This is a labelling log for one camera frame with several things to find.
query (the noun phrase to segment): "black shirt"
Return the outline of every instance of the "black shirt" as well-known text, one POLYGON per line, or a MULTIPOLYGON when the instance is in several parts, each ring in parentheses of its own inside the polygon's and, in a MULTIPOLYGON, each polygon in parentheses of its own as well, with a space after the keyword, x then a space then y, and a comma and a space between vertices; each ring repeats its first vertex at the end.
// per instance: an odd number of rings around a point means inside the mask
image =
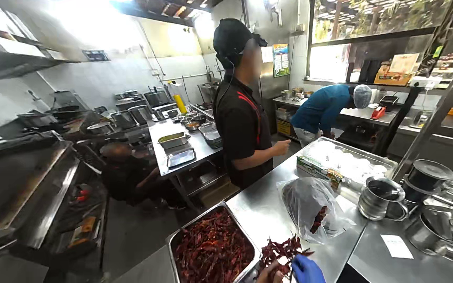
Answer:
POLYGON ((214 120, 223 141, 223 154, 231 182, 241 189, 270 172, 274 167, 272 158, 265 163, 246 170, 236 170, 232 160, 252 156, 255 150, 266 150, 272 147, 268 117, 253 91, 231 75, 226 75, 217 91, 214 102, 214 120))
POLYGON ((151 173, 146 159, 130 156, 121 163, 108 163, 102 171, 103 184, 110 196, 116 200, 127 200, 133 197, 135 186, 151 173))

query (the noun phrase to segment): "yellow bottle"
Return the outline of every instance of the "yellow bottle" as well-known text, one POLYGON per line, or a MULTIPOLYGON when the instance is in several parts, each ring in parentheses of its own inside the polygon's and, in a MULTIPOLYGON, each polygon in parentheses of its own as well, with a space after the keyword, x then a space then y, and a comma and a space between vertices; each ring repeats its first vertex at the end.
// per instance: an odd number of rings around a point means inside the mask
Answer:
POLYGON ((179 96, 179 94, 174 95, 174 100, 176 101, 176 105, 178 106, 181 114, 185 114, 187 111, 185 105, 183 104, 183 100, 181 100, 181 96, 179 96))

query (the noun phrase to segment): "dried red chili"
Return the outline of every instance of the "dried red chili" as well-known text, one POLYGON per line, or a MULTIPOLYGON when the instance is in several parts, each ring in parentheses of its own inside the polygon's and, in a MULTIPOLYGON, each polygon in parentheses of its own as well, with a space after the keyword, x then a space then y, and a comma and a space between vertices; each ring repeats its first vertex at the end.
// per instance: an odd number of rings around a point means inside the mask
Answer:
POLYGON ((263 269, 268 267, 270 263, 285 256, 288 262, 286 262, 285 265, 281 265, 279 268, 274 269, 270 273, 269 282, 273 281, 274 275, 278 270, 281 271, 281 273, 284 276, 288 277, 288 273, 291 271, 289 263, 297 254, 310 256, 313 253, 314 252, 309 251, 309 249, 301 251, 300 238, 297 235, 293 236, 293 238, 287 239, 282 244, 273 242, 272 240, 268 239, 268 245, 266 247, 261 248, 262 257, 260 260, 260 270, 258 274, 260 274, 263 269))
POLYGON ((253 260, 254 249, 226 209, 183 229, 175 260, 181 282, 230 283, 253 260))
POLYGON ((323 206, 321 210, 319 210, 318 215, 314 218, 314 223, 311 227, 311 233, 315 234, 318 231, 319 226, 321 226, 321 221, 323 221, 324 216, 326 216, 326 210, 328 210, 327 206, 323 206))

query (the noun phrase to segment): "red stripe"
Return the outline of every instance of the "red stripe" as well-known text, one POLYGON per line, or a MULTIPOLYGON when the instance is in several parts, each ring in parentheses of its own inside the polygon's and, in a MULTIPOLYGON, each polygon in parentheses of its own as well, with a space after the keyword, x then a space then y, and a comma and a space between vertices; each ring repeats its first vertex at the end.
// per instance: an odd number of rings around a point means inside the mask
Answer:
POLYGON ((258 118, 258 134, 256 135, 256 143, 258 145, 260 145, 260 128, 261 128, 261 117, 260 117, 260 113, 258 112, 258 108, 255 106, 255 104, 250 100, 248 99, 243 93, 241 92, 238 92, 237 93, 239 94, 239 98, 240 99, 243 99, 243 100, 246 100, 249 105, 255 110, 256 112, 256 116, 258 118))

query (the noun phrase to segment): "blue shirt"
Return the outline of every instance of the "blue shirt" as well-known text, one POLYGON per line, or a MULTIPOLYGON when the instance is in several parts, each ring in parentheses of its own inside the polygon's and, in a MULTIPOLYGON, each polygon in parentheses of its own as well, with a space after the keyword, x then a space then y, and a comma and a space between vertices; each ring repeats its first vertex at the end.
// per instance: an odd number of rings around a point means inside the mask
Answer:
POLYGON ((346 85, 323 87, 300 106, 293 115, 291 124, 311 133, 317 133, 320 129, 329 132, 350 99, 349 87, 346 85))

